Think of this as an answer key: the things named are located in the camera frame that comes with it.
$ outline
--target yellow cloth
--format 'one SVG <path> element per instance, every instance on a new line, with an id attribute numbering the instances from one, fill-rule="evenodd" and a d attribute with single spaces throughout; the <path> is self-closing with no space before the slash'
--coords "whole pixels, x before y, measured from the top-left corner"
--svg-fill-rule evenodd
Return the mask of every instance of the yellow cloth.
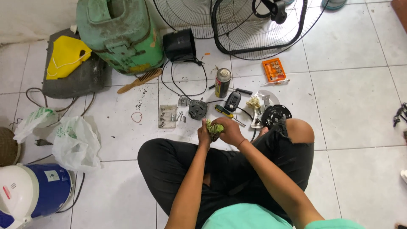
<path id="1" fill-rule="evenodd" d="M 61 36 L 54 41 L 54 49 L 47 69 L 47 79 L 69 76 L 83 61 L 90 57 L 92 50 L 78 39 Z"/>

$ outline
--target white string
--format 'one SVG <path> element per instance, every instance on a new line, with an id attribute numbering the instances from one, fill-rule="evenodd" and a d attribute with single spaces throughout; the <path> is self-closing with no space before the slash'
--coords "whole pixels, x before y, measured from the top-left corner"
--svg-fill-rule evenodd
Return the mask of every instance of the white string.
<path id="1" fill-rule="evenodd" d="M 91 53 L 91 52 L 92 52 L 92 51 L 90 51 L 90 52 L 88 52 L 88 53 L 85 53 L 83 56 L 79 57 L 79 59 L 77 59 L 76 61 L 74 61 L 74 62 L 72 62 L 72 63 L 62 64 L 62 65 L 59 66 L 59 67 L 57 66 L 57 63 L 55 63 L 55 59 L 54 59 L 54 58 L 52 58 L 52 61 L 54 62 L 55 68 L 56 68 L 56 69 L 59 69 L 60 67 L 63 67 L 63 66 L 65 66 L 65 65 L 75 64 L 76 62 L 78 62 L 78 61 L 81 60 L 84 56 L 86 56 L 87 54 L 89 54 L 89 53 Z M 55 76 L 56 74 L 58 74 L 58 72 L 55 73 L 55 74 L 53 74 L 53 75 L 51 75 L 51 74 L 48 72 L 48 68 L 47 68 L 47 74 L 48 74 L 49 76 Z"/>

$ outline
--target green cloth rag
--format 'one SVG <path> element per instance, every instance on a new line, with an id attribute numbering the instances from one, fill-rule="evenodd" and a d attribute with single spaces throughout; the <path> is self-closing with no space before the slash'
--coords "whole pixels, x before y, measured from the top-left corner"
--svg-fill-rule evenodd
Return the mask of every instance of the green cloth rag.
<path id="1" fill-rule="evenodd" d="M 221 124 L 215 124 L 213 126 L 211 126 L 211 120 L 207 119 L 206 120 L 206 128 L 209 131 L 209 135 L 210 135 L 210 141 L 214 142 L 216 140 L 218 140 L 220 133 L 223 132 L 224 128 Z"/>

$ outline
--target white wall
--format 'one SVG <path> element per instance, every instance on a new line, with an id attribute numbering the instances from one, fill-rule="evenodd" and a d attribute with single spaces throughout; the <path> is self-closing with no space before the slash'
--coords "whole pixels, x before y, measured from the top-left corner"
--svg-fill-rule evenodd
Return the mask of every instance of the white wall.
<path id="1" fill-rule="evenodd" d="M 48 39 L 75 24 L 78 0 L 0 0 L 0 44 Z M 168 28 L 155 9 L 147 6 L 158 29 Z"/>

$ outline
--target black plastic cylinder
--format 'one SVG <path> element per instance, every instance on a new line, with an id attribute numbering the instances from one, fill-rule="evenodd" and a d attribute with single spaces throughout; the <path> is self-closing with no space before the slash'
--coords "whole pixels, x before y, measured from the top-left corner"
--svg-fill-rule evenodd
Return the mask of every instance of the black plastic cylinder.
<path id="1" fill-rule="evenodd" d="M 193 60 L 196 55 L 194 35 L 191 29 L 167 33 L 162 38 L 165 56 L 171 62 Z"/>

